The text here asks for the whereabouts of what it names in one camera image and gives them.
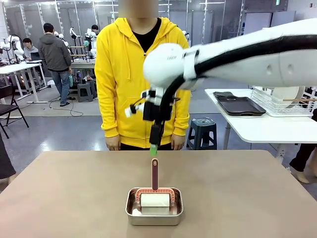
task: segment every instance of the yellow hoodie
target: yellow hoodie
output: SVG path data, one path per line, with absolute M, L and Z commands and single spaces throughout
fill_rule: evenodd
M 106 137 L 120 135 L 121 143 L 149 148 L 152 122 L 143 121 L 137 112 L 127 118 L 124 110 L 135 103 L 141 92 L 150 88 L 143 77 L 143 63 L 147 54 L 163 43 L 177 43 L 188 48 L 188 42 L 174 23 L 161 18 L 161 26 L 153 45 L 144 52 L 133 34 L 126 18 L 118 18 L 106 26 L 97 37 L 95 73 L 100 111 L 101 128 Z M 185 136 L 189 120 L 190 91 L 179 90 L 170 121 L 165 123 L 162 145 L 171 142 L 171 135 Z

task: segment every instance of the black tray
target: black tray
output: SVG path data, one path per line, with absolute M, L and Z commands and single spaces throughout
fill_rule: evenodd
M 261 116 L 266 110 L 248 97 L 216 97 L 222 108 L 230 116 Z

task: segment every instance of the white dish rack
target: white dish rack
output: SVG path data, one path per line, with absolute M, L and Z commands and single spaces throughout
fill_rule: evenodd
M 311 117 L 313 109 L 316 108 L 315 101 L 294 101 L 291 105 L 272 96 L 273 89 L 264 91 L 260 87 L 252 90 L 251 99 L 266 110 L 266 113 L 272 117 Z M 312 94 L 304 92 L 302 99 L 317 99 Z

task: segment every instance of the beige tabletop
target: beige tabletop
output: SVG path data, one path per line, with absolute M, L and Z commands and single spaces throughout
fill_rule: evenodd
M 134 227 L 125 203 L 151 185 L 145 152 L 45 152 L 0 194 L 2 238 L 316 238 L 317 203 L 266 151 L 159 152 L 181 190 L 176 227 Z

